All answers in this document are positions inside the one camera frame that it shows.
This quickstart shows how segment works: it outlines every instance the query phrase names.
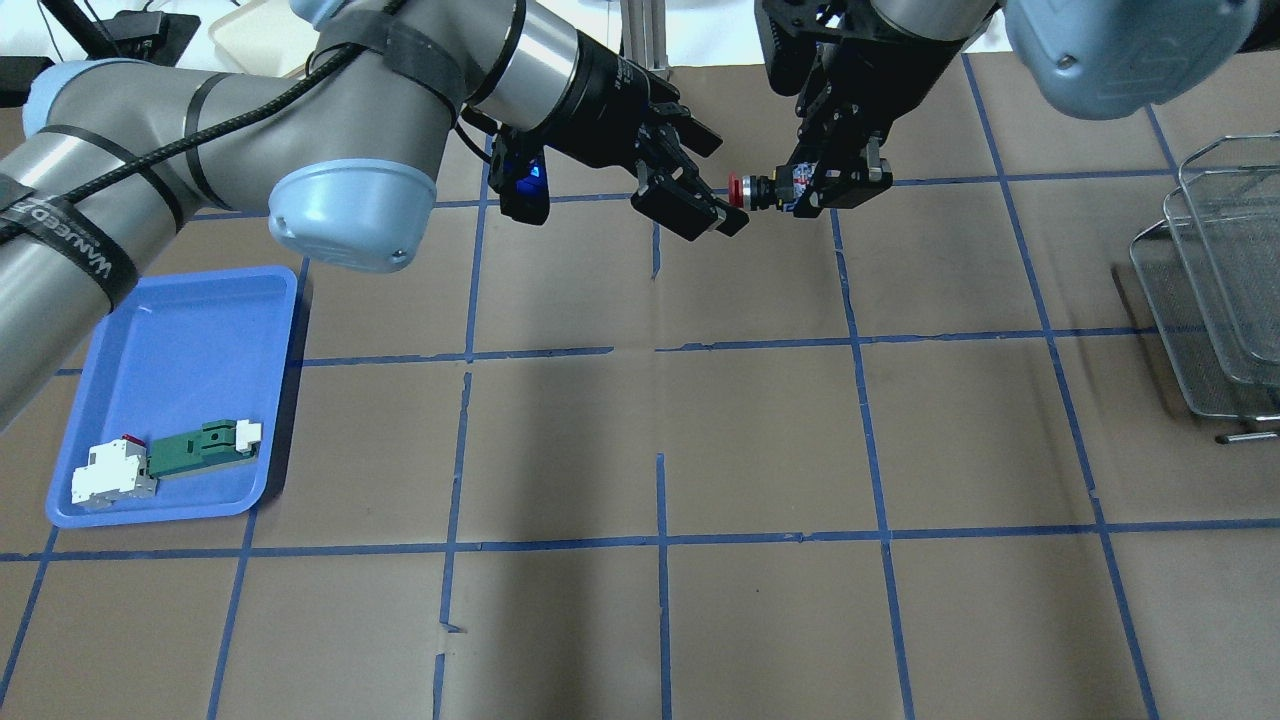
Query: cable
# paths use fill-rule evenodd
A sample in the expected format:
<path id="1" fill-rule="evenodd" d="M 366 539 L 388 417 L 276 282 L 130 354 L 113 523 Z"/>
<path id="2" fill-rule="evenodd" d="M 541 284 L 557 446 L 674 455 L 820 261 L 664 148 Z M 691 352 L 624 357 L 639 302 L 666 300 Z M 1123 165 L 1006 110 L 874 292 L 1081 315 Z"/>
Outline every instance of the cable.
<path id="1" fill-rule="evenodd" d="M 90 5 L 88 0 L 84 0 L 84 6 L 88 8 L 88 14 L 93 15 L 93 22 L 97 23 L 97 31 L 106 37 L 108 42 L 111 44 L 111 47 L 115 47 L 115 56 L 124 58 L 124 51 L 122 51 L 120 46 L 115 44 L 115 38 L 111 37 L 111 31 L 106 29 L 106 26 L 102 24 L 102 18 L 97 17 L 97 10 L 93 9 L 93 5 Z"/>
<path id="2" fill-rule="evenodd" d="M 389 15 L 394 15 L 401 8 L 404 6 L 407 1 L 408 0 L 390 0 L 390 3 L 388 3 L 383 8 L 383 12 Z M 360 45 L 344 45 L 338 51 L 335 51 L 332 58 L 329 58 L 319 68 L 316 68 L 315 72 L 308 74 L 306 78 L 298 81 L 297 83 L 294 83 L 292 87 L 289 87 L 276 97 L 266 101 L 264 105 L 255 108 L 241 115 L 237 115 L 234 118 L 230 118 L 228 120 L 223 120 L 215 126 L 207 127 L 200 132 L 192 133 L 182 140 L 175 140 L 163 147 L 157 147 L 156 150 L 152 150 L 151 152 L 147 152 L 141 158 L 136 158 L 120 165 L 119 168 L 109 170 L 88 181 L 87 183 L 77 187 L 76 190 L 72 190 L 70 192 L 63 195 L 63 199 L 73 204 L 79 202 L 86 197 L 88 197 L 90 195 L 93 195 L 95 192 L 101 192 L 111 187 L 113 184 L 128 177 L 136 176 L 140 172 L 152 165 L 164 163 L 169 158 L 182 155 L 183 152 L 191 150 L 192 147 L 198 147 L 201 145 L 205 145 L 206 142 L 211 142 L 214 140 L 218 140 L 219 137 L 230 135 L 238 129 L 243 129 L 255 123 L 260 123 L 278 114 L 280 110 L 284 110 L 293 102 L 296 102 L 300 97 L 306 95 L 311 88 L 320 85 L 320 82 L 324 81 L 326 77 L 337 73 L 338 70 L 351 64 L 351 61 L 355 60 L 357 55 L 364 53 L 364 50 L 365 50 L 364 46 Z"/>
<path id="3" fill-rule="evenodd" d="M 58 53 L 58 61 L 65 63 L 67 60 L 63 59 L 63 51 L 58 47 L 58 40 L 54 38 L 54 28 L 50 27 L 49 17 L 45 15 L 45 5 L 40 0 L 36 0 L 36 8 L 40 9 L 40 19 L 45 20 L 45 29 L 49 31 L 49 41 L 54 44 L 54 53 Z"/>
<path id="4" fill-rule="evenodd" d="M 470 147 L 470 149 L 471 149 L 471 152 L 472 152 L 472 154 L 474 154 L 474 155 L 475 155 L 476 158 L 480 158 L 480 160 L 481 160 L 481 161 L 483 161 L 483 163 L 485 164 L 485 165 L 488 165 L 488 164 L 493 163 L 493 158 L 490 158 L 490 156 L 489 156 L 489 154 L 488 154 L 488 152 L 485 152 L 484 150 L 480 150 L 480 146 L 479 146 L 479 145 L 476 145 L 474 140 L 471 140 L 471 136 L 470 136 L 470 135 L 467 135 L 467 133 L 466 133 L 466 131 L 463 131 L 463 129 L 462 129 L 462 126 L 461 126 L 461 124 L 454 124 L 454 126 L 453 126 L 453 132 L 458 133 L 458 137 L 461 137 L 461 138 L 462 138 L 462 143 L 463 143 L 463 145 L 466 145 L 467 147 Z"/>

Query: metal mesh tray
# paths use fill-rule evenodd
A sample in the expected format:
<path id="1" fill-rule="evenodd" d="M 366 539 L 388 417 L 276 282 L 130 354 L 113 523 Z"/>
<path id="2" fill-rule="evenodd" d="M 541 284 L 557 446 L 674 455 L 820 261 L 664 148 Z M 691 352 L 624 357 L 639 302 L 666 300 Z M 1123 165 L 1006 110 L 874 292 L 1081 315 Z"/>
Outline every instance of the metal mesh tray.
<path id="1" fill-rule="evenodd" d="M 1280 365 L 1280 135 L 1224 137 L 1183 163 L 1179 183 L 1185 208 L 1169 215 L 1166 205 L 1166 217 L 1179 249 L 1198 245 L 1188 263 L 1196 290 L 1220 300 L 1204 309 L 1215 347 L 1233 377 L 1275 382 L 1280 373 L 1242 365 Z M 1179 229 L 1183 213 L 1196 232 Z M 1228 345 L 1243 356 L 1224 356 Z"/>
<path id="2" fill-rule="evenodd" d="M 1172 229 L 1185 233 L 1194 229 L 1190 224 L 1187 218 L 1180 228 L 1167 222 L 1156 224 L 1129 246 L 1183 398 L 1192 413 L 1204 418 L 1260 423 L 1280 419 L 1280 392 L 1235 382 L 1219 365 L 1201 304 L 1174 242 Z"/>

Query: blue tray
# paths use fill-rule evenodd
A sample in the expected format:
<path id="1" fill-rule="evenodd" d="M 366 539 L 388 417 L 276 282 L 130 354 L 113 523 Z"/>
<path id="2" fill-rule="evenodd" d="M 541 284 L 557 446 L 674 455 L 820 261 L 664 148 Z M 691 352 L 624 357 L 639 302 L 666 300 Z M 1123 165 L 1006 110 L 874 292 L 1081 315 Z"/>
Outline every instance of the blue tray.
<path id="1" fill-rule="evenodd" d="M 58 455 L 45 514 L 59 528 L 236 515 L 266 488 L 298 299 L 288 268 L 146 278 L 97 324 Z M 210 420 L 262 423 L 257 460 L 175 480 L 155 497 L 86 510 L 72 473 L 88 448 L 131 434 L 150 443 Z"/>

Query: velcro strap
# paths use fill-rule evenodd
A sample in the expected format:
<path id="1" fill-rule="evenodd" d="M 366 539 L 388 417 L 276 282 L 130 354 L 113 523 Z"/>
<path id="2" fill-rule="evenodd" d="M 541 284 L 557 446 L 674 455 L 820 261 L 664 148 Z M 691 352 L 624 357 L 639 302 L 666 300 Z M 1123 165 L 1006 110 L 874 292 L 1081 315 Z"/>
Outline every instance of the velcro strap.
<path id="1" fill-rule="evenodd" d="M 360 45 L 383 56 L 387 67 L 439 97 L 454 119 L 466 100 L 462 69 L 430 37 L 379 10 L 351 10 L 325 24 L 316 55 L 339 45 Z"/>
<path id="2" fill-rule="evenodd" d="M 111 310 L 138 284 L 129 254 L 74 205 L 0 174 L 0 227 L 14 225 L 76 263 L 102 288 Z"/>

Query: black pole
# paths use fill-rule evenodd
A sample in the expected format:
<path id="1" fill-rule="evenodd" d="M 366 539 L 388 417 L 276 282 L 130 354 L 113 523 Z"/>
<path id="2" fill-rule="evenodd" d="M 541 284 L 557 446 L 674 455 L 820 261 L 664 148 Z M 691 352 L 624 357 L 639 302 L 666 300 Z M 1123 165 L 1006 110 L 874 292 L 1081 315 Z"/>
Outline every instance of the black pole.
<path id="1" fill-rule="evenodd" d="M 54 15 L 54 19 L 56 19 L 60 26 L 67 28 L 67 32 L 69 32 L 76 42 L 84 49 L 90 60 L 115 58 L 119 55 L 111 45 L 111 41 L 108 40 L 97 24 L 88 19 L 88 15 L 86 15 L 76 5 L 74 0 L 38 1 L 49 9 L 49 13 Z"/>

